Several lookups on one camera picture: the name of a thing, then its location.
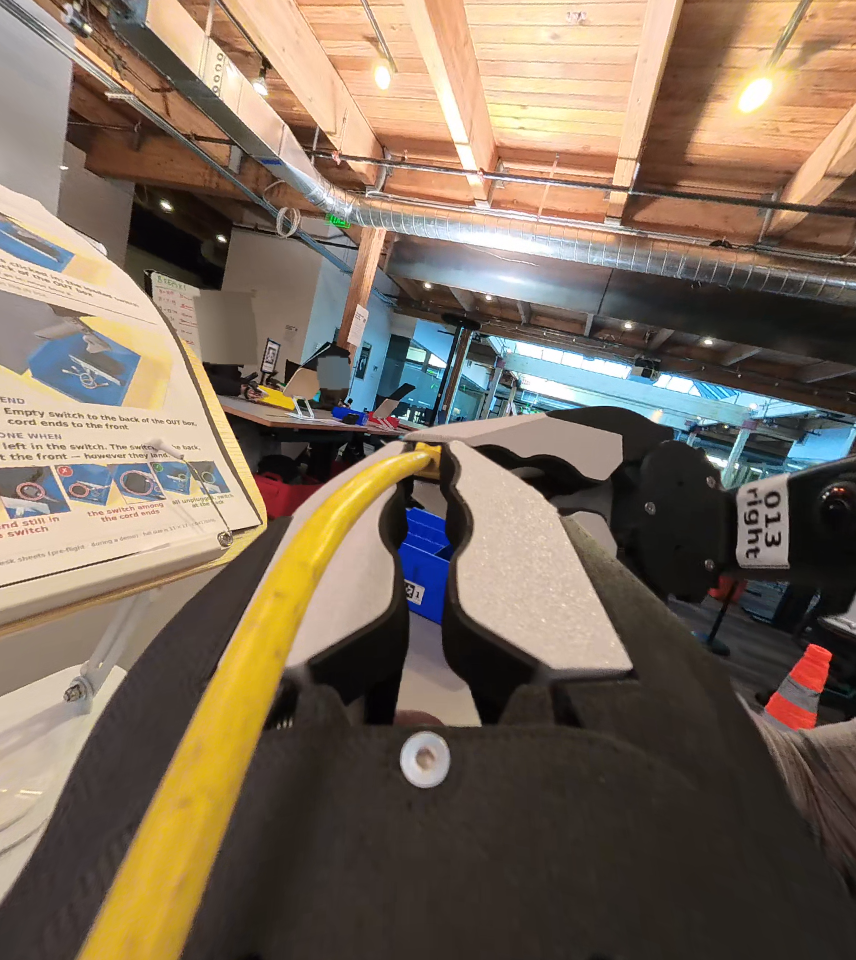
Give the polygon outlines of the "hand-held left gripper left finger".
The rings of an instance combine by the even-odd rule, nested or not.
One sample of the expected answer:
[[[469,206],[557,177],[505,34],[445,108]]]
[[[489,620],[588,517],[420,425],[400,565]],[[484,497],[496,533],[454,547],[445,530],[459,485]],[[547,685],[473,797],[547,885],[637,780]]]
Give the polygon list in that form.
[[[410,613],[398,554],[408,532],[401,484],[383,491],[328,562],[304,611],[273,704],[326,686],[345,706],[395,706]]]

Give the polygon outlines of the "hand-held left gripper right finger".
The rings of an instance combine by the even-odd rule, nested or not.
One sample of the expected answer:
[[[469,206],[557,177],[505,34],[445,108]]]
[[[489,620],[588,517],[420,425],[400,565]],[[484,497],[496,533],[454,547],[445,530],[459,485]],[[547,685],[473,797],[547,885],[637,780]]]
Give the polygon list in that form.
[[[523,687],[622,681],[632,660],[556,508],[463,441],[442,447],[453,554],[441,639],[482,725]]]

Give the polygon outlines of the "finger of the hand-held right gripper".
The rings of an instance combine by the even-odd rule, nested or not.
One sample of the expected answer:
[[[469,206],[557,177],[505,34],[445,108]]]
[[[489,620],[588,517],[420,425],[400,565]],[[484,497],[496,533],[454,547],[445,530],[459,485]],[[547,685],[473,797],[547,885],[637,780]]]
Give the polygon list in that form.
[[[506,470],[533,468],[575,486],[639,464],[673,429],[630,410],[560,410],[411,431],[410,443],[461,443]]]
[[[617,559],[618,544],[611,529],[613,500],[612,486],[590,486],[549,497],[549,503],[561,517],[573,517],[579,529]]]

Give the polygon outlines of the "blue plastic bin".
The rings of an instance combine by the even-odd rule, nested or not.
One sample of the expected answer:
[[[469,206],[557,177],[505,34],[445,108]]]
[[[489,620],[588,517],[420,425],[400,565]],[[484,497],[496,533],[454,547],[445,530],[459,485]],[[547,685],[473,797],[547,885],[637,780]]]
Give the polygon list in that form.
[[[408,533],[398,549],[412,614],[440,625],[453,548],[446,521],[418,508],[406,510]]]

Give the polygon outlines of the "red tote bag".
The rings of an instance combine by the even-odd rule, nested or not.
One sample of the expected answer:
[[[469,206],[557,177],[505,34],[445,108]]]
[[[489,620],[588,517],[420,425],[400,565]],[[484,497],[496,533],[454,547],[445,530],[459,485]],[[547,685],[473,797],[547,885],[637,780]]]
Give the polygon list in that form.
[[[323,484],[313,478],[299,483],[286,483],[273,473],[255,474],[253,481],[264,502],[266,516],[270,521],[290,518]]]

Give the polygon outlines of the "wooden board stand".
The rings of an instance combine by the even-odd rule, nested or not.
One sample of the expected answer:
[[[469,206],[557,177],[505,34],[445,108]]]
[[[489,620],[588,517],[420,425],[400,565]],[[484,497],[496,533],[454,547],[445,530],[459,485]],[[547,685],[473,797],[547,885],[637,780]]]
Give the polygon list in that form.
[[[312,402],[320,396],[321,385],[316,371],[299,367],[290,377],[282,394],[290,402],[288,414],[297,420],[314,421],[316,412]]]

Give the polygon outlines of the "orange traffic cone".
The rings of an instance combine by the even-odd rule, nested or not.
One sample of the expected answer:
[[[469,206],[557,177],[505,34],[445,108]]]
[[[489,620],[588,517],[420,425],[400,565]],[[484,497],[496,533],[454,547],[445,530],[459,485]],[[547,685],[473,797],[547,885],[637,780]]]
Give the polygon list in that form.
[[[815,729],[821,696],[830,675],[831,652],[809,644],[765,705],[764,719],[788,732]]]

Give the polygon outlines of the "wooden pillar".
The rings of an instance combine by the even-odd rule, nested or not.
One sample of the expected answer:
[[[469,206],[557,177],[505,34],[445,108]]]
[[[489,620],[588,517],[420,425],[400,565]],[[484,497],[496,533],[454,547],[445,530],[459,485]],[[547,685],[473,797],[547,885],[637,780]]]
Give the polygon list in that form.
[[[374,286],[386,229],[365,227],[355,257],[345,306],[338,328],[338,346],[353,357],[361,344],[369,318],[368,304]]]

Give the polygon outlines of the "white printed board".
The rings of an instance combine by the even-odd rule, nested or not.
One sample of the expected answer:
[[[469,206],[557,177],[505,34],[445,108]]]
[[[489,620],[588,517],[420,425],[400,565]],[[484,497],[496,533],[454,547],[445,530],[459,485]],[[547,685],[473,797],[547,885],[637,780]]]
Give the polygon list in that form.
[[[157,270],[147,270],[146,287],[155,306],[164,315],[180,341],[197,358],[202,358],[202,343],[196,312],[201,290]]]

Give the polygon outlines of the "printed instruction sheet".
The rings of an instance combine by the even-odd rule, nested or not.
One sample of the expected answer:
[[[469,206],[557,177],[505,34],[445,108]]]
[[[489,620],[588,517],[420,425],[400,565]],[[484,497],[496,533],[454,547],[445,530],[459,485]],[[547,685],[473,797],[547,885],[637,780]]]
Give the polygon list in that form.
[[[158,308],[0,186],[0,592],[191,567],[260,520]]]

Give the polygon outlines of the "white document stand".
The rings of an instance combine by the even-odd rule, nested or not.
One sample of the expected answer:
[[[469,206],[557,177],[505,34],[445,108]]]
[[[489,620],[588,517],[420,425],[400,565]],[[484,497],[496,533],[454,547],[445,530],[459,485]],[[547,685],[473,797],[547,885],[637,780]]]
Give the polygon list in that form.
[[[149,629],[177,607],[171,584],[216,570],[246,534],[196,551],[150,548],[0,586],[0,862],[17,871],[48,826],[96,722]]]

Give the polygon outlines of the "silver ventilation duct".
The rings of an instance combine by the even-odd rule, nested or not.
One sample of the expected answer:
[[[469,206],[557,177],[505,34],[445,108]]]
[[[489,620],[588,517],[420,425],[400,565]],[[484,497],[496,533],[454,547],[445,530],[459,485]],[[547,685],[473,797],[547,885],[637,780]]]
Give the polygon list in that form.
[[[537,222],[408,199],[368,198],[325,179],[307,179],[295,189],[313,206],[357,227],[492,252],[856,307],[854,265],[638,236],[575,222]]]

